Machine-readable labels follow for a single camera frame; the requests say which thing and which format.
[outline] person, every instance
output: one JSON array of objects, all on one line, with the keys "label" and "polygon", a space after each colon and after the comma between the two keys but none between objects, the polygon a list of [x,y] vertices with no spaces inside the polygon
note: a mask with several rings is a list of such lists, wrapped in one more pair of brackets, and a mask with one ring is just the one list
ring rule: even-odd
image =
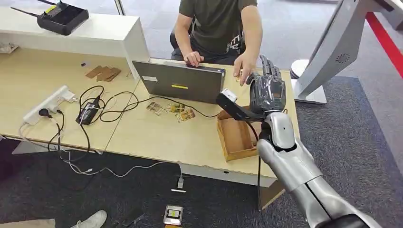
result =
[{"label": "person", "polygon": [[[239,55],[242,29],[246,49]],[[171,59],[194,67],[200,62],[234,65],[234,76],[243,68],[240,85],[256,67],[263,34],[256,0],[181,0],[174,32],[179,48]]]}]

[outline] white sneaker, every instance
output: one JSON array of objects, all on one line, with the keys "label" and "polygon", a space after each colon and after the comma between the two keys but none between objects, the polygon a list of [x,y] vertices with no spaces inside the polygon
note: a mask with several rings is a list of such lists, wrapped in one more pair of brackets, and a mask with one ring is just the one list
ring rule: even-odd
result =
[{"label": "white sneaker", "polygon": [[95,214],[91,215],[87,220],[84,222],[78,221],[75,226],[71,228],[101,228],[101,226],[106,221],[106,211],[99,210]]}]

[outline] laptop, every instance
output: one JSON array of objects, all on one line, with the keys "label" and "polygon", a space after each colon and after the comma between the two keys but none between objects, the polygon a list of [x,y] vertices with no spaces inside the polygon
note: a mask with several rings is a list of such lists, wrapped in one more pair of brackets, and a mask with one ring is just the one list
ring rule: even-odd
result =
[{"label": "laptop", "polygon": [[185,64],[133,61],[148,93],[215,104],[224,84],[225,70]]}]

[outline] black pants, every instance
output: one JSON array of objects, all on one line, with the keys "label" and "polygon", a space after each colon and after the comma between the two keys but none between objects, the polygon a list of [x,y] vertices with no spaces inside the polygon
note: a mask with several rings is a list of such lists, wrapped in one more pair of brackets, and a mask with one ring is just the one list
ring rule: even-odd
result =
[{"label": "black pants", "polygon": [[[221,65],[234,65],[234,61],[239,56],[237,50],[230,49],[227,53],[224,54],[217,54],[212,53],[202,46],[200,46],[192,37],[190,37],[190,45],[193,51],[199,52],[200,56],[204,57],[204,61],[202,63],[214,63],[214,64],[221,64]],[[183,56],[181,50],[176,48],[173,50],[171,55],[172,60],[179,60],[183,61]]]}]

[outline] vent grille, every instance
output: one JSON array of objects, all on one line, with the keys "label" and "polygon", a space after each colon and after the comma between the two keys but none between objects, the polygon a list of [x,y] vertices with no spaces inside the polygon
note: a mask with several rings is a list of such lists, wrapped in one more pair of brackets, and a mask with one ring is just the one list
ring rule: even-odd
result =
[{"label": "vent grille", "polygon": [[339,64],[345,63],[350,59],[350,54],[343,53],[336,58],[336,62]]}]

